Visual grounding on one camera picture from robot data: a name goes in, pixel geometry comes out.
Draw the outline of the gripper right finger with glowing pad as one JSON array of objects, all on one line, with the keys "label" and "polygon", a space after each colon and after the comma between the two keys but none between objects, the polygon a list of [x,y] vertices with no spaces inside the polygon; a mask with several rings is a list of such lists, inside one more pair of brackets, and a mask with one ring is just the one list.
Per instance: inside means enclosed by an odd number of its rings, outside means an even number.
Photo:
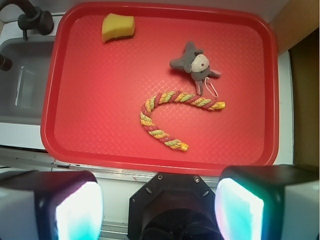
[{"label": "gripper right finger with glowing pad", "polygon": [[229,166],[215,191],[226,240],[318,240],[320,169],[311,165]]}]

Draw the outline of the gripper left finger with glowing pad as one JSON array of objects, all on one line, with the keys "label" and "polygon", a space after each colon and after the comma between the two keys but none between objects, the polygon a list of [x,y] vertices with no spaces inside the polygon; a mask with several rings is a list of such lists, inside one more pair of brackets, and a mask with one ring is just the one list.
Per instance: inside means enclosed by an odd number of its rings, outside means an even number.
[{"label": "gripper left finger with glowing pad", "polygon": [[2,240],[97,240],[102,188],[89,171],[6,171],[0,175]]}]

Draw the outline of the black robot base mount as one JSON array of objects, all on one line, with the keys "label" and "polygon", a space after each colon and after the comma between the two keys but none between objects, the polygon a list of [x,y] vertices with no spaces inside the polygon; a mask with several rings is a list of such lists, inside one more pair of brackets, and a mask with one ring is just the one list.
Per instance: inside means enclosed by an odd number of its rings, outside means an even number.
[{"label": "black robot base mount", "polygon": [[130,240],[221,240],[214,191],[198,175],[157,173],[129,199]]}]

